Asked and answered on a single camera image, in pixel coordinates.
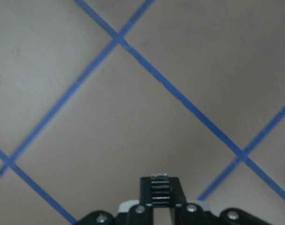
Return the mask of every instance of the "black metal arm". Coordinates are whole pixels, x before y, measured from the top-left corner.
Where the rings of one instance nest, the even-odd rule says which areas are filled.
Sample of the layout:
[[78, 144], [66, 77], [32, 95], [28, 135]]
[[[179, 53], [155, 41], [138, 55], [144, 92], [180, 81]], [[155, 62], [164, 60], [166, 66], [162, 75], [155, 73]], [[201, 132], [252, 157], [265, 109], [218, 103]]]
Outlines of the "black metal arm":
[[124, 202], [114, 218], [94, 211], [76, 225], [153, 225], [153, 208], [169, 208], [173, 225], [270, 225], [242, 210], [229, 208], [214, 216], [206, 203], [187, 201], [178, 177], [155, 174], [140, 178], [140, 198]]

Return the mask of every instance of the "metal bolt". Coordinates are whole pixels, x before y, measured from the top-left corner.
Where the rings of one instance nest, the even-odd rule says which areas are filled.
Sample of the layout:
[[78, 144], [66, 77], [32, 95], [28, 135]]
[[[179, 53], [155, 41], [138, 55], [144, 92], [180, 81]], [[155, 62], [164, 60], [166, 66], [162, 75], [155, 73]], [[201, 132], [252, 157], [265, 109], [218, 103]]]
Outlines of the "metal bolt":
[[189, 204], [189, 205], [187, 205], [186, 208], [187, 208], [187, 211], [189, 211], [189, 212], [195, 212], [197, 210], [197, 207], [194, 204]]
[[146, 209], [142, 205], [137, 206], [137, 208], [135, 209], [135, 211], [139, 214], [144, 213], [145, 210]]
[[239, 218], [238, 213], [237, 213], [237, 212], [234, 212], [234, 211], [229, 211], [229, 212], [227, 213], [227, 216], [228, 216], [229, 219], [233, 219], [233, 220], [236, 220], [236, 219]]
[[107, 219], [108, 219], [107, 215], [101, 213], [101, 214], [99, 214], [99, 216], [96, 218], [96, 222], [102, 224], [102, 223], [105, 223]]

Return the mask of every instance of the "gray floor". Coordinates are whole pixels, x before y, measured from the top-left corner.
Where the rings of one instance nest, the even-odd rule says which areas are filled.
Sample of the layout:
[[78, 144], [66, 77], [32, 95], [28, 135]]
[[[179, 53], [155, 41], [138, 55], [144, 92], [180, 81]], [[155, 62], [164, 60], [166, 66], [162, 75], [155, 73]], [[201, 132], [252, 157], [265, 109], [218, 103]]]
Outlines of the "gray floor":
[[[117, 32], [143, 3], [86, 2]], [[157, 0], [124, 38], [241, 149], [285, 106], [285, 1]], [[71, 0], [0, 0], [6, 156], [111, 40]], [[249, 157], [285, 190], [285, 117]], [[195, 199], [234, 159], [117, 45], [15, 163], [78, 220], [97, 209], [116, 215], [152, 173], [178, 176]], [[0, 224], [69, 224], [14, 171], [0, 173]], [[285, 201], [245, 164], [206, 201], [215, 214], [234, 206], [285, 225]], [[157, 210], [155, 223], [165, 215]]]

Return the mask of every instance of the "silver screw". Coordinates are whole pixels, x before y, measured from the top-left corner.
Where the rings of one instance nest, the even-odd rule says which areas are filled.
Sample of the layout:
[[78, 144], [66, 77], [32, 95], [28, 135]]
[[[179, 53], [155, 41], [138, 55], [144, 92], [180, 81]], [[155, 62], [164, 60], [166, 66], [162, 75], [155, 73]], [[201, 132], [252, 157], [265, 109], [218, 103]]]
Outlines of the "silver screw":
[[137, 208], [135, 209], [135, 211], [139, 214], [143, 213], [145, 210], [146, 209], [142, 205], [137, 206]]
[[101, 214], [99, 214], [99, 216], [96, 218], [96, 222], [102, 224], [102, 223], [105, 223], [107, 219], [108, 219], [107, 215], [101, 213]]
[[238, 213], [237, 213], [237, 212], [234, 212], [234, 211], [229, 211], [229, 212], [227, 213], [227, 216], [228, 216], [229, 219], [233, 219], [233, 220], [236, 220], [236, 219], [239, 218]]
[[189, 212], [195, 212], [197, 210], [197, 207], [194, 204], [189, 204], [189, 205], [187, 205], [186, 208], [187, 208], [187, 211], [189, 211]]

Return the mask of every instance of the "black mechanical part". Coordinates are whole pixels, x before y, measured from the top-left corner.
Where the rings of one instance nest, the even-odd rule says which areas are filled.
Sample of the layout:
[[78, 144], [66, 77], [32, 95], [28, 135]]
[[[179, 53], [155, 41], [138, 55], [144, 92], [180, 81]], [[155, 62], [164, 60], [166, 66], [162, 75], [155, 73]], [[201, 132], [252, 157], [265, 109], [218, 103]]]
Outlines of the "black mechanical part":
[[115, 218], [99, 210], [75, 225], [153, 225], [154, 208], [169, 208], [173, 225], [270, 225], [235, 208], [226, 209], [216, 217], [204, 202], [187, 202], [179, 178], [166, 174], [140, 178], [139, 202], [128, 201], [121, 206]]

